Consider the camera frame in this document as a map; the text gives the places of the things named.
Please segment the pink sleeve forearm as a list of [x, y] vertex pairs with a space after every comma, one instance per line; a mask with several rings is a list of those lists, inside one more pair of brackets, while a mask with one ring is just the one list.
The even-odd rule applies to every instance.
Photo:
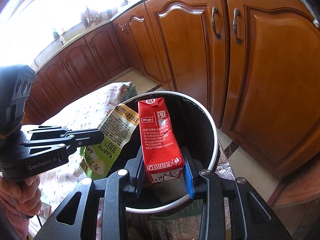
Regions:
[[29, 219], [23, 219], [19, 216], [10, 197], [1, 196], [1, 207], [20, 239], [28, 239]]

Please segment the left hand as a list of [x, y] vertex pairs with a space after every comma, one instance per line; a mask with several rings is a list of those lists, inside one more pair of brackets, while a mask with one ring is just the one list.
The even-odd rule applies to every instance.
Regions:
[[37, 215], [41, 209], [40, 178], [30, 177], [20, 184], [7, 181], [1, 176], [1, 197], [25, 215]]

